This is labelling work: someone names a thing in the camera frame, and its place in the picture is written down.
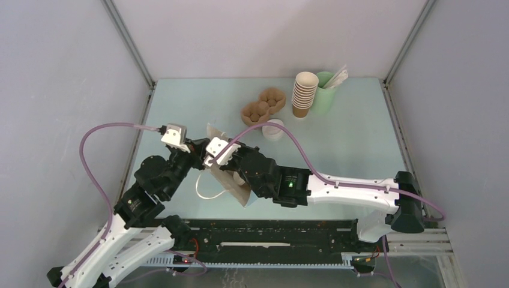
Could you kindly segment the white paper bag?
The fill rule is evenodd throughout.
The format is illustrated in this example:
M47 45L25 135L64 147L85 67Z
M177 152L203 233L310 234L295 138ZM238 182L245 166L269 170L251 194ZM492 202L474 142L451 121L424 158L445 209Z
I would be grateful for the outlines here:
M216 129L211 124L207 124L206 133L207 133L207 138L209 138L210 141L214 137L219 137L220 139L223 139L223 140L226 140L229 142L229 138L227 137L227 134L221 130ZM242 207L244 207L244 208L247 207L250 203L250 195L251 195L251 190L250 190L248 184L246 183L242 187L236 185L236 183L234 182L233 177L232 177L233 172L221 170L220 168L221 168L221 166L218 166L218 165L213 165L212 167L205 166L205 171L209 172L221 184L221 186L223 187L223 190L214 196L203 196L199 192L199 182L200 182L200 178L202 176L202 173L200 173L199 176L197 177L196 182L195 182L195 192L198 195L198 197L200 197L201 199L204 199L204 200L212 200L212 199L218 198L219 196L221 196L225 193L229 193L234 198L236 198L236 200Z

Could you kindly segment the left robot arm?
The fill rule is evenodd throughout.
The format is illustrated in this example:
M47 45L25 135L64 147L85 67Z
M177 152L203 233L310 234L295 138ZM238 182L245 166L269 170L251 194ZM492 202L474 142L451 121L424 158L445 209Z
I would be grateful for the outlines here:
M185 140L188 151L170 148L170 157L146 158L135 172L135 183L114 206L112 224L105 225L89 247L67 266L54 267L47 277L53 287L116 287L150 258L172 248L182 250L191 241L191 228L177 215L163 219L155 231L125 248L155 222L191 169L202 170L210 140Z

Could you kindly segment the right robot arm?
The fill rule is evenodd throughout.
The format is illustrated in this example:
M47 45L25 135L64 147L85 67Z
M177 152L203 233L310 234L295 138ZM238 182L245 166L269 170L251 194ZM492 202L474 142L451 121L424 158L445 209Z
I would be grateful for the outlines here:
M390 232L422 233L424 217L418 185L407 171L394 178L368 180L341 178L310 169L279 166L259 148L234 144L224 153L213 150L221 170L236 172L259 198L287 208L338 203L370 208L372 212L354 221L349 234L352 248L364 251Z

